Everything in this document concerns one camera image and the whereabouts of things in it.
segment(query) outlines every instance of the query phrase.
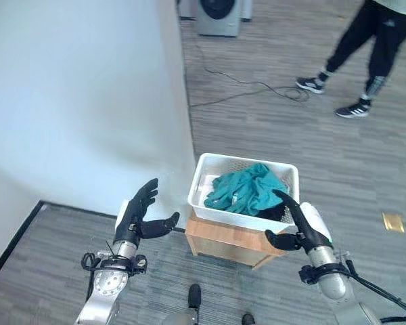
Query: small yellow object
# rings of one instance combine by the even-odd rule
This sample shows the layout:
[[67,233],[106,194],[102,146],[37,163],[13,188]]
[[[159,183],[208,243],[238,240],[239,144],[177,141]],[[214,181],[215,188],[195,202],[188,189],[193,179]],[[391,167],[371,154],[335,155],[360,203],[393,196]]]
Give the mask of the small yellow object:
[[402,215],[397,215],[395,213],[382,213],[382,216],[384,218],[386,230],[392,230],[404,234],[405,227],[403,227]]

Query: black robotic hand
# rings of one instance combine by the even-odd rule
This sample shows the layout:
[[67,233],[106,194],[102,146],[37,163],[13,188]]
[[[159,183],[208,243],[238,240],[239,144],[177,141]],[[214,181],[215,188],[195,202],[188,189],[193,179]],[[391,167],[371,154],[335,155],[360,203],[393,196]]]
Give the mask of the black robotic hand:
[[155,203],[155,196],[158,194],[158,179],[152,179],[147,182],[136,193],[134,198],[129,201],[123,218],[116,229],[114,242],[127,240],[139,244],[141,238],[157,238],[167,235],[176,226],[180,214],[174,212],[173,215],[165,220],[143,221],[148,207]]
[[266,238],[272,246],[283,251],[296,251],[303,247],[306,253],[318,246],[332,247],[328,238],[310,226],[299,204],[293,198],[279,190],[274,190],[273,193],[289,208],[298,232],[276,235],[271,230],[266,230]]

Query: teal cloth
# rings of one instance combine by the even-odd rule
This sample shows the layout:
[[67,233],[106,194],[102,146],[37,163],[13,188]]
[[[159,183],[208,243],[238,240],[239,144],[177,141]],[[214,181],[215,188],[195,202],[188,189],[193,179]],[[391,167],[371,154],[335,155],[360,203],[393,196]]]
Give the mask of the teal cloth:
[[214,191],[209,193],[204,205],[243,215],[254,216],[281,203],[281,198],[272,190],[288,193],[287,187],[260,163],[243,171],[224,174],[212,184]]

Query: white laundry basket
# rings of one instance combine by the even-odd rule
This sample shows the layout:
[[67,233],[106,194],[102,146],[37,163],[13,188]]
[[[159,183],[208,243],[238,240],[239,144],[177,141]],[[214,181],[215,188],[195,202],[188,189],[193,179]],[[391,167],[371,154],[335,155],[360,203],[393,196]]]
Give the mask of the white laundry basket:
[[294,225],[292,216],[287,208],[281,221],[273,221],[206,208],[204,206],[204,201],[208,194],[213,191],[212,181],[215,178],[233,171],[241,171],[256,163],[263,163],[276,174],[284,185],[287,186],[289,195],[296,202],[299,202],[298,169],[295,166],[279,162],[225,156],[222,154],[203,154],[198,161],[188,194],[188,203],[193,206],[196,215],[203,219],[236,225],[238,227],[262,231],[270,229],[275,233],[279,233],[288,226]]

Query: black sneaker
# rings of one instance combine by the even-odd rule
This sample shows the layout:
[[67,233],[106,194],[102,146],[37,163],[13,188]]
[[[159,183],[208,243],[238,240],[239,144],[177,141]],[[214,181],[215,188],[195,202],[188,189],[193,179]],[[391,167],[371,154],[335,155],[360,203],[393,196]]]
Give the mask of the black sneaker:
[[250,313],[246,313],[244,316],[242,316],[242,325],[253,325],[256,324],[256,321],[254,320],[254,317]]
[[316,78],[297,78],[296,85],[302,89],[312,91],[313,93],[323,93],[323,87],[325,83],[322,82],[322,85],[316,83]]
[[356,103],[348,107],[341,107],[335,111],[336,115],[344,118],[367,117],[370,111],[369,105]]
[[188,292],[188,307],[199,310],[202,304],[202,289],[198,284],[193,284]]

